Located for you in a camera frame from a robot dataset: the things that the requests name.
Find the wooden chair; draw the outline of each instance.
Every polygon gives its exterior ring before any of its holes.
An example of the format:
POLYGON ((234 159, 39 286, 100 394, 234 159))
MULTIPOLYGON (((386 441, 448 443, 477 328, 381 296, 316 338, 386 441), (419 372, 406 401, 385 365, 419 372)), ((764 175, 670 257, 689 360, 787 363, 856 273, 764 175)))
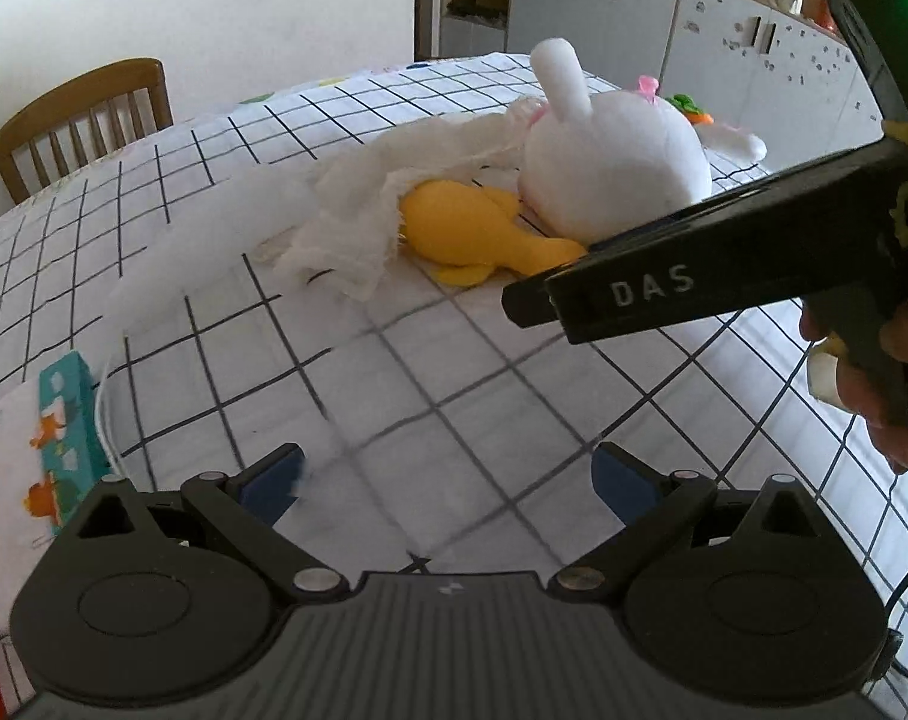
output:
POLYGON ((134 95, 141 89, 147 90, 155 128, 171 127, 171 105, 164 85, 164 68, 160 61, 148 58, 123 59, 92 70, 52 89, 14 115, 0 128, 0 173, 14 203, 23 202, 33 194, 28 191, 19 167, 14 162, 14 153, 24 146, 29 148, 40 186, 46 187, 50 185, 51 179, 38 152, 38 142, 46 138, 50 143, 58 175, 68 175, 77 170, 77 167, 88 163, 88 153, 78 129, 78 121, 86 119, 91 129, 88 143, 92 146, 94 158, 105 156, 107 145, 98 121, 102 106, 107 108, 107 122, 115 144, 112 151, 126 145, 115 98, 127 97, 131 129, 134 130, 134 138, 131 140, 143 138, 144 123, 134 95), (77 167, 68 167, 58 140, 56 130, 64 128, 65 124, 77 167))

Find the orange plush toy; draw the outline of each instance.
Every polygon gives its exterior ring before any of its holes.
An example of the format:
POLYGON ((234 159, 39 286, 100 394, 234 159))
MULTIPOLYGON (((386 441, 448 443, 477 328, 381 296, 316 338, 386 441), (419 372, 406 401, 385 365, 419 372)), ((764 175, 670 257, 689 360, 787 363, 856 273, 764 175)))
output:
POLYGON ((453 287, 481 284, 498 268, 533 276, 587 254, 575 241, 517 227, 518 196, 501 189, 425 181, 405 194, 400 212, 407 244, 443 265, 434 277, 453 287))

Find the bunny head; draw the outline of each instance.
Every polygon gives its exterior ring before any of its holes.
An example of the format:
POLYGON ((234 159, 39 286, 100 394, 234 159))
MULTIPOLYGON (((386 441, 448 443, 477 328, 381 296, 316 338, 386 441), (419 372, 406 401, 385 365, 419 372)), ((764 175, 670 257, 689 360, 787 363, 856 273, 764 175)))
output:
POLYGON ((547 105, 532 119, 519 186, 558 234, 594 244, 710 195, 697 132, 656 96, 656 80, 592 97, 560 38, 540 43, 531 65, 547 105))

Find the black cabinet handle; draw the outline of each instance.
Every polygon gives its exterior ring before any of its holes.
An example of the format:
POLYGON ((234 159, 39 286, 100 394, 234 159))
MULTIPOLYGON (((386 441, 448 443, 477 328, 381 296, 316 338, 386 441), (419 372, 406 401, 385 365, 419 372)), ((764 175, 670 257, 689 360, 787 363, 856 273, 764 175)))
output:
POLYGON ((760 16, 756 17, 756 23, 754 24, 753 35, 750 37, 750 47, 753 48, 757 45, 757 38, 760 37, 760 25, 764 23, 764 19, 760 16))
POLYGON ((769 53, 771 53, 771 49, 774 47, 774 34, 775 33, 777 33, 777 25, 775 23, 772 23, 771 35, 769 35, 769 38, 767 40, 767 47, 765 50, 763 50, 761 52, 761 53, 763 53, 763 55, 769 55, 769 53))

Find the white wall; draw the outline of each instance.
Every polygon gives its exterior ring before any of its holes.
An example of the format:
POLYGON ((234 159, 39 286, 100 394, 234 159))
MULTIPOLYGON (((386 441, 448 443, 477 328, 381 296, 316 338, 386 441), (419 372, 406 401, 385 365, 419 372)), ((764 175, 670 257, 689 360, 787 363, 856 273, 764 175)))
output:
MULTIPOLYGON (((0 127, 128 56, 164 63, 175 122, 310 79, 410 61, 414 0, 0 0, 0 127)), ((11 199, 0 179, 0 214, 11 199)))

